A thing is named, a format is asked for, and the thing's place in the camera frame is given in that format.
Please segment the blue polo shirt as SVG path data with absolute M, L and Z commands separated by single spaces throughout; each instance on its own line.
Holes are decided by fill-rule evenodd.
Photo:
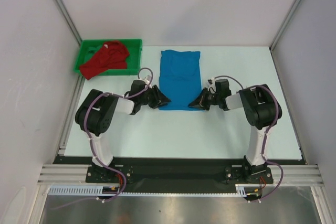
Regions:
M 162 111 L 197 111 L 188 105 L 202 91 L 200 51 L 164 50 L 161 52 L 159 89 L 171 100 Z

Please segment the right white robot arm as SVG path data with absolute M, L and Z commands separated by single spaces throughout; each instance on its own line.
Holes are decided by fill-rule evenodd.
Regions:
M 243 88 L 232 94 L 229 81 L 224 78 L 208 80 L 188 107 L 208 111 L 212 105 L 223 111 L 243 109 L 250 125 L 250 140 L 240 167 L 225 168 L 227 184 L 266 183 L 272 179 L 268 165 L 274 165 L 266 157 L 267 138 L 270 130 L 282 117 L 282 108 L 266 84 Z

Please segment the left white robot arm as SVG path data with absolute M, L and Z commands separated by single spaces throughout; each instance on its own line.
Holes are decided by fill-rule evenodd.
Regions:
M 122 178 L 111 166 L 114 156 L 110 141 L 105 137 L 117 113 L 135 115 L 143 105 L 157 109 L 169 103 L 171 100 L 158 86 L 152 86 L 145 80 L 134 80 L 124 96 L 92 89 L 75 115 L 75 123 L 87 135 L 92 152 L 92 163 L 88 169 L 86 182 L 110 183 L 115 176 Z

